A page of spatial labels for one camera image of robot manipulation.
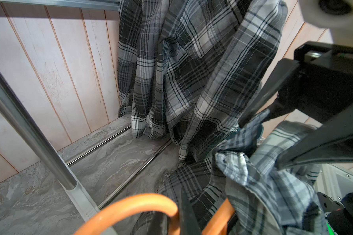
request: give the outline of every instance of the hanging shirt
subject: hanging shirt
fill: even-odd
[[[256,115],[234,138],[218,145],[210,159],[177,169],[158,193],[178,202],[183,188],[201,229],[228,198],[237,215],[231,234],[328,234],[312,187],[320,166],[304,171],[274,167],[278,156],[313,129],[284,121],[256,148],[258,127],[268,114]],[[143,213],[133,232],[146,231],[152,215]]]
[[[133,136],[170,132],[181,161],[205,158],[238,128],[286,15],[280,0],[121,0],[119,115]]]

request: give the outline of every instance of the white robot part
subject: white robot part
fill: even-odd
[[[339,6],[343,6],[343,3],[348,7],[340,11]],[[353,47],[353,0],[299,0],[299,4],[306,22],[329,28],[334,44]],[[324,11],[322,4],[333,10]]]

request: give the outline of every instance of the orange handle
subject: orange handle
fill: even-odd
[[[226,234],[227,222],[234,214],[235,210],[231,206],[229,200],[226,198],[224,203],[220,206],[217,212],[209,220],[207,226],[202,231],[202,235],[220,235]]]
[[[99,235],[120,220],[145,211],[159,211],[168,215],[169,235],[179,235],[178,206],[160,194],[135,195],[111,204],[82,225],[75,235]]]

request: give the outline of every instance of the metal rail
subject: metal rail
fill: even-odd
[[[119,0],[0,0],[0,2],[119,11]]]
[[[0,113],[67,190],[77,181],[0,73]]]
[[[149,157],[146,162],[144,162],[135,172],[133,172],[114,192],[112,192],[101,204],[99,204],[98,208],[102,209],[113,200],[142,172],[142,170],[151,163],[167,146],[171,144],[171,139],[167,140],[151,157]]]
[[[103,140],[102,142],[100,142],[99,144],[95,145],[94,147],[88,149],[87,151],[85,151],[84,153],[80,154],[79,156],[74,157],[73,159],[67,161],[67,165],[69,167],[73,166],[74,164],[78,163],[79,161],[81,161],[82,159],[84,159],[86,156],[88,156],[90,153],[94,152],[97,148],[107,144],[108,142],[110,142],[111,140],[115,139],[116,137],[118,137],[119,135],[123,134],[124,132],[126,132],[127,130],[129,130],[131,128],[131,124],[129,124],[128,126],[126,126],[125,128],[121,129],[119,132],[115,133],[113,136],[106,138],[105,140]]]

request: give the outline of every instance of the gray floor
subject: gray floor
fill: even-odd
[[[60,151],[68,160],[101,139],[130,123],[122,117]],[[99,204],[163,143],[145,137],[132,139],[131,130],[71,167],[82,185]],[[141,172],[118,199],[155,192],[178,165],[179,147],[169,145]],[[114,227],[119,235],[128,234],[137,216]],[[73,234],[84,221],[59,182],[42,162],[38,162],[0,183],[1,234]]]

